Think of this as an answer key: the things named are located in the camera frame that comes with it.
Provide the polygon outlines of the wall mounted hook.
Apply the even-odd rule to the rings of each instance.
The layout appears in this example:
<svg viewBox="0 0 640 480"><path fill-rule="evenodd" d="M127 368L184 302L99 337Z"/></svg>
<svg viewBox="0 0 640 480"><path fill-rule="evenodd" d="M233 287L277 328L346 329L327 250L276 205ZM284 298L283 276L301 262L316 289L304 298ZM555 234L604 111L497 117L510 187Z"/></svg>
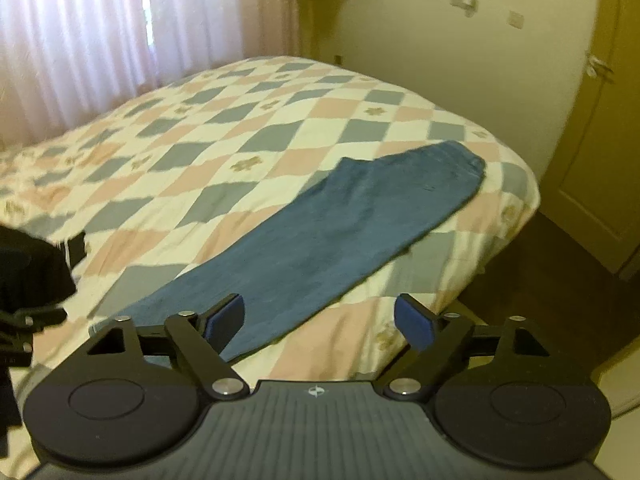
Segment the wall mounted hook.
<svg viewBox="0 0 640 480"><path fill-rule="evenodd" d="M478 0L450 0L450 4L462 10L467 18L472 18L478 11Z"/></svg>

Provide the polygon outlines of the cream wooden door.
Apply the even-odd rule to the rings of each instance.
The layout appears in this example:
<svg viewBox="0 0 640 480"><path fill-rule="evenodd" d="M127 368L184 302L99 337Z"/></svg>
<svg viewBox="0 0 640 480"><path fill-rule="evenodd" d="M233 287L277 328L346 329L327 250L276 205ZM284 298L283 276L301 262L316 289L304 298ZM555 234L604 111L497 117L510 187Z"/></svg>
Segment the cream wooden door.
<svg viewBox="0 0 640 480"><path fill-rule="evenodd" d="M587 54L614 70L586 75ZM639 269L639 0L599 0L574 107L541 182L541 211L621 278Z"/></svg>

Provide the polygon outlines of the pink sheer window curtain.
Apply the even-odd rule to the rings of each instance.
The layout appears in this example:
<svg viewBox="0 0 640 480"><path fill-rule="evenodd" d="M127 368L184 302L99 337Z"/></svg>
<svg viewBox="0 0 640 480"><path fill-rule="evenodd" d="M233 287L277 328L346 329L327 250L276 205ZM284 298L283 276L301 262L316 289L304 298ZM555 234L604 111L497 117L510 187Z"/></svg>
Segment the pink sheer window curtain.
<svg viewBox="0 0 640 480"><path fill-rule="evenodd" d="M39 143L201 70L296 49L296 0L1 0L1 143Z"/></svg>

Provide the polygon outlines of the wall light switch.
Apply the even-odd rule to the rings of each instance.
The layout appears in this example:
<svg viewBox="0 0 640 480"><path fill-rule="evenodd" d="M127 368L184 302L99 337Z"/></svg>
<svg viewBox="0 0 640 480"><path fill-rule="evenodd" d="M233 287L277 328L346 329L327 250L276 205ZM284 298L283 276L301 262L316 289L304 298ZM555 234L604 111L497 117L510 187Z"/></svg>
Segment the wall light switch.
<svg viewBox="0 0 640 480"><path fill-rule="evenodd" d="M508 14L508 24L516 29L524 27L524 15L516 11L510 11Z"/></svg>

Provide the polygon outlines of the black storage bag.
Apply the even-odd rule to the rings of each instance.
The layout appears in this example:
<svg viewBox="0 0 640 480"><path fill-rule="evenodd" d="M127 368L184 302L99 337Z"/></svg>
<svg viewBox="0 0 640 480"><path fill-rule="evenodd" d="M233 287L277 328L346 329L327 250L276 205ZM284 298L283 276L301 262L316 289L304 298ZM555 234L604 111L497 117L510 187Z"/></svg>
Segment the black storage bag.
<svg viewBox="0 0 640 480"><path fill-rule="evenodd" d="M86 233L51 243L1 228L1 443L22 419L10 369L30 367L34 335L66 320L60 304L77 292L74 267L86 258Z"/></svg>

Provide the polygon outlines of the diamond patterned bed quilt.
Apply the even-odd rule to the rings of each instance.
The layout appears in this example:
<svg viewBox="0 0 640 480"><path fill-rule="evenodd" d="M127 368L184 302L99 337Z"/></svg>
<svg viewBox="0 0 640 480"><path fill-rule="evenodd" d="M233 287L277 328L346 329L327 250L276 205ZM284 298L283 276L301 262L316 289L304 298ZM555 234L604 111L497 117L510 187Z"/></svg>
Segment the diamond patterned bed quilt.
<svg viewBox="0 0 640 480"><path fill-rule="evenodd" d="M1 220L32 235L87 235L64 324L35 338L30 390L90 326L215 257L343 158L457 141L484 159L476 196L294 332L239 362L258 379L368 378L400 350L408 292L444 310L533 217L533 170L474 122L407 89L302 58L251 58L133 99L58 138L1 156Z"/></svg>

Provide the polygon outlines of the blue denim jeans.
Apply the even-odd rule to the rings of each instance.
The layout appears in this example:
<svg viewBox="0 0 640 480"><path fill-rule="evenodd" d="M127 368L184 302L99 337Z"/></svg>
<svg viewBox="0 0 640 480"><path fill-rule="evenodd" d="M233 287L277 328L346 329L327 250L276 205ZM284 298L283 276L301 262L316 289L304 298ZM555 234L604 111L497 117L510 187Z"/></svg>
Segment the blue denim jeans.
<svg viewBox="0 0 640 480"><path fill-rule="evenodd" d="M476 195L486 162L456 141L375 160L343 158L216 257L122 312L137 326L203 313L230 294L245 321L221 355L234 361L295 330Z"/></svg>

